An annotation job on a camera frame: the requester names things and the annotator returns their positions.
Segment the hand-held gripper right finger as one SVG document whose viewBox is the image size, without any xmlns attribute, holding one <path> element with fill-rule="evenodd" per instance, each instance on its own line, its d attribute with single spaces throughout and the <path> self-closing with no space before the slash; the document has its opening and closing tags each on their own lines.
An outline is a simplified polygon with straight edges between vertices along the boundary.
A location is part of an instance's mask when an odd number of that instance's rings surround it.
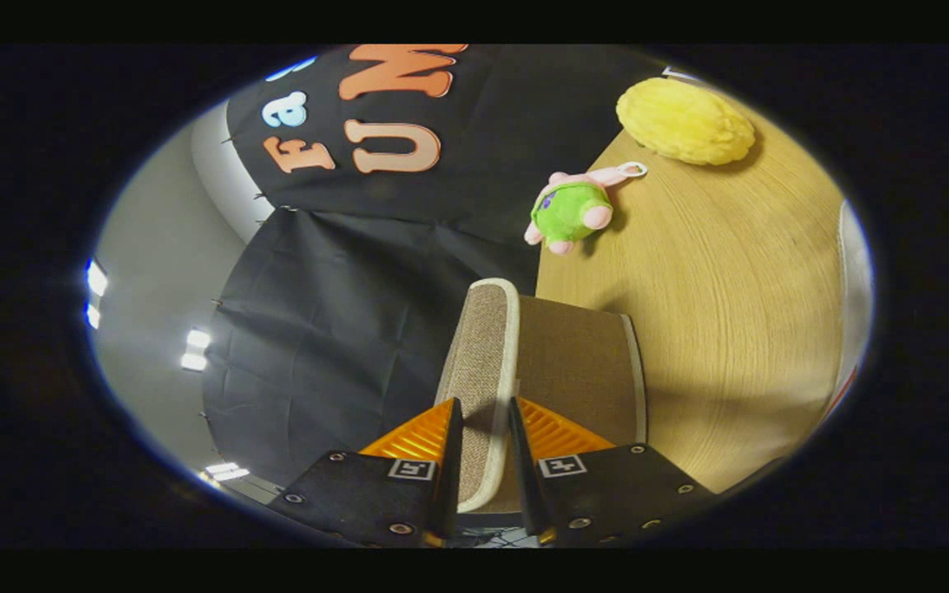
<svg viewBox="0 0 949 593">
<path fill-rule="evenodd" d="M 522 518 L 541 547 L 637 547 L 685 525 L 717 495 L 644 442 L 615 444 L 512 398 Z"/>
</svg>

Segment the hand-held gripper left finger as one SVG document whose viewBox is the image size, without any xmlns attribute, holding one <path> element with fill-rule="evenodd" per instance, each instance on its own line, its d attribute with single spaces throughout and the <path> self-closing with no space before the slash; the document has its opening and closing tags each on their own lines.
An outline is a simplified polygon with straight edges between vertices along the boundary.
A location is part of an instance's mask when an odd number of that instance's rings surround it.
<svg viewBox="0 0 949 593">
<path fill-rule="evenodd" d="M 268 504 L 332 543 L 441 548 L 455 533 L 464 413 L 448 399 L 360 451 L 327 451 Z"/>
</svg>

